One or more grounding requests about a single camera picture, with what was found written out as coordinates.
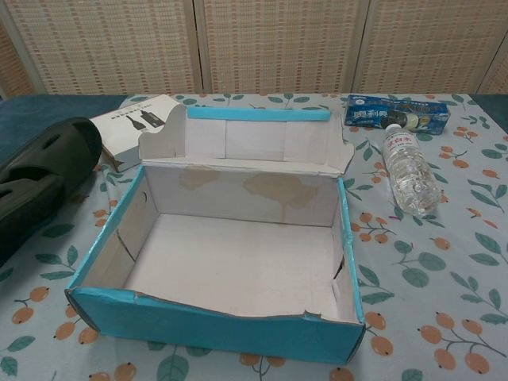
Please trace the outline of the blue cardboard shoe box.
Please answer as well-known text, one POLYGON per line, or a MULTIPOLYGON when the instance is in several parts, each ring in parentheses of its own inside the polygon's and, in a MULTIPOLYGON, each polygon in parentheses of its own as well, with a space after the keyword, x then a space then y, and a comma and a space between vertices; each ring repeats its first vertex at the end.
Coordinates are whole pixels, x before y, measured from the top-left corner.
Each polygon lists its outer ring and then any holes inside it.
POLYGON ((171 108, 65 294, 100 333, 345 363, 365 323, 339 113, 171 108))

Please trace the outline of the black shoe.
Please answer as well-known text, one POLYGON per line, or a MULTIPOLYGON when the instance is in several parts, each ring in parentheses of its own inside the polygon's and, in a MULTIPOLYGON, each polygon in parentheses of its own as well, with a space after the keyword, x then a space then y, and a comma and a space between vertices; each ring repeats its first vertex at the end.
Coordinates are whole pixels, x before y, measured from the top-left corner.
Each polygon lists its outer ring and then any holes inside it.
POLYGON ((71 117, 49 126, 0 167, 0 267, 94 170, 102 138, 71 117))

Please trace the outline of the blue snack package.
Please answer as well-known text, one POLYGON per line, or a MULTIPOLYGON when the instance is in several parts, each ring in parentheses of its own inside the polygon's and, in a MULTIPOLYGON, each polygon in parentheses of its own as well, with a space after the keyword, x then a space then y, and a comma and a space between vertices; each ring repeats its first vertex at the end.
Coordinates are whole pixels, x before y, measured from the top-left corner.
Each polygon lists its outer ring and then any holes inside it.
POLYGON ((345 124, 356 127, 386 129, 397 124, 413 133, 441 135, 449 119, 448 107, 439 102, 420 102, 410 98, 397 99, 350 94, 345 124))

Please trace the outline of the white product box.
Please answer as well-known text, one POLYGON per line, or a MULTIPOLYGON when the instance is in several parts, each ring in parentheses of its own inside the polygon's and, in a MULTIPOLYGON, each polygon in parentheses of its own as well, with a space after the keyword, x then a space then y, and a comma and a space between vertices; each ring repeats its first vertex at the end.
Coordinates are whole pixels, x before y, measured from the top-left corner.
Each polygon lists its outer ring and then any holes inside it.
POLYGON ((102 148, 117 172, 140 163, 138 141, 142 133, 157 133, 179 103, 169 95, 138 97, 123 106, 91 119, 100 132, 102 148))

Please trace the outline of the clear plastic water bottle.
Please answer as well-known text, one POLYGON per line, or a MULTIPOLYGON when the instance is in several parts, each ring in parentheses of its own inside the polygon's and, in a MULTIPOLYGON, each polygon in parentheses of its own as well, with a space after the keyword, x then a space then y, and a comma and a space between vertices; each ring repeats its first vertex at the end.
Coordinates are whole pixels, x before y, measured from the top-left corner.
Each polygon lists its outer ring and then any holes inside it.
POLYGON ((415 217, 432 214, 441 191, 414 133, 398 124, 385 129, 383 160, 398 207, 415 217))

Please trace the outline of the bamboo folding screen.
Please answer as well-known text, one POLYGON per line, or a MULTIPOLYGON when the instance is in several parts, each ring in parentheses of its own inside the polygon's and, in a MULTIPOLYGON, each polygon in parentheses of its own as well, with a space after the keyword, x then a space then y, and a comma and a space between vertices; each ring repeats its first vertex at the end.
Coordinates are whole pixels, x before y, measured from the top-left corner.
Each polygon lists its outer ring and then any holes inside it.
POLYGON ((508 0, 0 0, 0 97, 508 94, 508 0))

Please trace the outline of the floral patterned tablecloth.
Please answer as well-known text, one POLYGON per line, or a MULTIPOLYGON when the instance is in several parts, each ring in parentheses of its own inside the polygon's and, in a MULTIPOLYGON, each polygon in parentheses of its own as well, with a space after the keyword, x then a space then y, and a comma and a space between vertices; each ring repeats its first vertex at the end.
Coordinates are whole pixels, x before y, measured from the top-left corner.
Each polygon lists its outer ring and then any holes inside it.
POLYGON ((508 95, 437 94, 443 134, 418 139, 435 214, 391 200, 383 134, 350 128, 345 176, 363 342, 346 365, 104 337, 65 287, 134 170, 101 162, 0 267, 0 381, 508 381, 508 95))

